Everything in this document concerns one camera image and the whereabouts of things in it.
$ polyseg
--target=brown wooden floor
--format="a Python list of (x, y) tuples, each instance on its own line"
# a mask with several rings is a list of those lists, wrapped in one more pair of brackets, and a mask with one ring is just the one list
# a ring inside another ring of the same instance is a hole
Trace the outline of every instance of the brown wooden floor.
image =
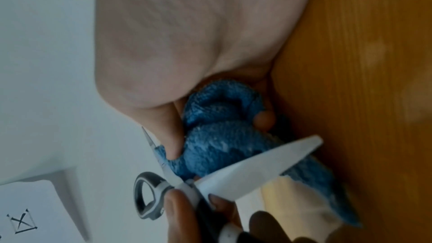
[(365, 226), (330, 241), (432, 242), (432, 0), (310, 0), (272, 76)]

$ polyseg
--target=blue cloth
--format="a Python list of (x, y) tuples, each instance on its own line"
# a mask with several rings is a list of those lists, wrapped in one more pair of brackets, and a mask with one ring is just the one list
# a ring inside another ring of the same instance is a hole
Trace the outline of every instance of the blue cloth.
[[(265, 108), (260, 94), (240, 82), (215, 81), (192, 94), (184, 109), (186, 139), (182, 156), (168, 161), (164, 147), (156, 148), (183, 180), (204, 177), (295, 140), (283, 116), (278, 117), (270, 134), (252, 126), (254, 116)], [(304, 158), (281, 175), (315, 189), (344, 222), (360, 225), (341, 184), (314, 157)]]

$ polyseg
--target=scissors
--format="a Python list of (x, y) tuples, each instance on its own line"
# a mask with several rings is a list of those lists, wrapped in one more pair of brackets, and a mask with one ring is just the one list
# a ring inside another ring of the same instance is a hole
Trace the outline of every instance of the scissors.
[[(148, 144), (159, 159), (159, 155), (155, 152), (156, 145), (144, 128), (143, 130)], [(319, 136), (313, 135), (232, 164), (197, 181), (181, 182), (176, 187), (155, 173), (141, 173), (134, 185), (136, 211), (142, 219), (155, 220), (161, 217), (164, 211), (165, 194), (170, 189), (176, 188), (182, 191), (192, 204), (203, 242), (259, 243), (260, 240), (230, 223), (222, 214), (214, 212), (208, 200), (209, 194), (234, 202), (278, 177), (315, 151), (322, 143), (323, 140)], [(161, 167), (165, 175), (173, 174), (169, 166), (161, 164)], [(153, 195), (153, 201), (147, 204), (142, 191), (144, 183), (150, 187)]]

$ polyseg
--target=fuzzy blue fabric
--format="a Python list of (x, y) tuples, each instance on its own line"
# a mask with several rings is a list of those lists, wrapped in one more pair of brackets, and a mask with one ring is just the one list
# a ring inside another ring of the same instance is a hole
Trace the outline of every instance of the fuzzy blue fabric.
[[(205, 86), (189, 97), (184, 109), (186, 139), (182, 156), (168, 161), (164, 147), (156, 149), (183, 180), (204, 177), (295, 140), (283, 116), (278, 117), (269, 134), (253, 127), (255, 115), (265, 110), (262, 98), (255, 90), (237, 81), (221, 80)], [(314, 157), (304, 158), (281, 175), (315, 189), (345, 223), (360, 225), (341, 184)]]

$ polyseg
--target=hand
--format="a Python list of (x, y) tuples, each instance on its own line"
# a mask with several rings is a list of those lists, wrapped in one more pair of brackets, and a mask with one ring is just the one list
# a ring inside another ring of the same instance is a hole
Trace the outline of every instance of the hand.
[[(235, 203), (218, 197), (211, 202), (216, 211), (222, 212), (235, 225), (241, 227), (240, 217)], [(171, 190), (165, 195), (165, 213), (168, 218), (168, 243), (201, 243), (198, 222), (192, 205), (179, 190)], [(267, 243), (291, 243), (277, 220), (266, 212), (257, 212), (249, 221), (250, 233)], [(294, 243), (315, 243), (307, 238), (299, 238)]]
[[(307, 0), (96, 0), (101, 96), (180, 156), (185, 97), (215, 78), (265, 91), (272, 59)], [(259, 129), (272, 114), (257, 117)]]

